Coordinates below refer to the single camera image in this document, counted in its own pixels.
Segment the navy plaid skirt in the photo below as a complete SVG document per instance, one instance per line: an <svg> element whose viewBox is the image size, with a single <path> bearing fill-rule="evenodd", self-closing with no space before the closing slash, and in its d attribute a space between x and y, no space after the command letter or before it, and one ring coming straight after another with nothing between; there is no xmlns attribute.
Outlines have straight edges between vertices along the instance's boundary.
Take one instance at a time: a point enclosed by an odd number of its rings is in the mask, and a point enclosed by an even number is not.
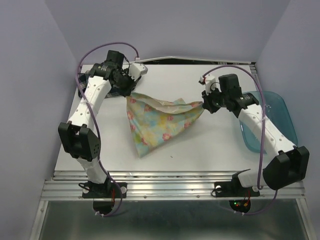
<svg viewBox="0 0 320 240"><path fill-rule="evenodd" d="M76 75L78 95L85 101L90 101L93 96L110 98L121 96L114 90L114 75L116 73L129 75L128 69L112 69L107 71L91 70Z"/></svg>

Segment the pastel tie-dye skirt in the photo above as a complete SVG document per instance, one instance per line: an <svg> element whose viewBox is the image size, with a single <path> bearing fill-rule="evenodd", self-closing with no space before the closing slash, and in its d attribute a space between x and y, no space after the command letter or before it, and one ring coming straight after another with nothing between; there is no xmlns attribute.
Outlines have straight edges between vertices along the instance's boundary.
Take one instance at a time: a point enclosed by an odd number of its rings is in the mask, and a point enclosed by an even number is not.
<svg viewBox="0 0 320 240"><path fill-rule="evenodd" d="M189 128L204 112L203 102L165 101L141 93L126 97L126 113L140 158Z"/></svg>

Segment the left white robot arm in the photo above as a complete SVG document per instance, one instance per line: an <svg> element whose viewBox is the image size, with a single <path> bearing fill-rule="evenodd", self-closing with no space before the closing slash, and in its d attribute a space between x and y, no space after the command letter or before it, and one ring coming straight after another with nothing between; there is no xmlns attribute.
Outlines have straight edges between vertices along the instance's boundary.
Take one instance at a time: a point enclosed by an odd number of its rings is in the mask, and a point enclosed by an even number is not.
<svg viewBox="0 0 320 240"><path fill-rule="evenodd" d="M103 63L94 64L87 74L87 86L74 113L58 126L64 151L76 159L87 174L87 182L79 184L85 199L123 199L127 194L127 183L115 183L102 166L101 136L96 126L96 117L107 93L115 89L119 95L129 96L148 71L138 61L124 68L124 60L124 54L109 50Z"/></svg>

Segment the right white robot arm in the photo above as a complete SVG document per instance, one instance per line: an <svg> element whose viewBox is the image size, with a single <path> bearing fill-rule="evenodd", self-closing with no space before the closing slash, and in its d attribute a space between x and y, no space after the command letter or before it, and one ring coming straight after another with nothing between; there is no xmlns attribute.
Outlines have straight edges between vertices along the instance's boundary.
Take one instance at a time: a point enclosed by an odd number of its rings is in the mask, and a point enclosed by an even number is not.
<svg viewBox="0 0 320 240"><path fill-rule="evenodd" d="M259 170L248 169L238 172L230 182L231 192L242 195L248 187L269 187L279 190L306 177L310 152L305 146L298 147L278 130L263 113L262 101L252 93L243 93L236 74L218 78L202 76L199 83L205 86L201 93L203 108L215 113L221 108L232 112L240 122L249 128L271 161Z"/></svg>

